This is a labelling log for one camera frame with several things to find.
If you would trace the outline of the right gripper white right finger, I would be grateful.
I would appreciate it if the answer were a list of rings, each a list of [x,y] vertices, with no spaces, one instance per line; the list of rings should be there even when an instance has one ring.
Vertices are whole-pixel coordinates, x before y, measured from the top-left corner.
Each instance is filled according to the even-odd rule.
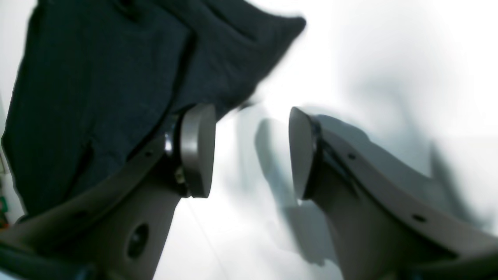
[[[399,188],[318,115],[293,107],[296,196],[324,213],[345,280],[496,280],[497,238]]]

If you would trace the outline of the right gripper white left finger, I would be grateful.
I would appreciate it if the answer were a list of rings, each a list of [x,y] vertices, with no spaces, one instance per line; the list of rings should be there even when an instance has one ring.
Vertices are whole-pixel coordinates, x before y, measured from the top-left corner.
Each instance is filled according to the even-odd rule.
[[[177,204],[207,198],[216,110],[176,115],[112,177],[1,232],[1,274],[13,280],[151,280]]]

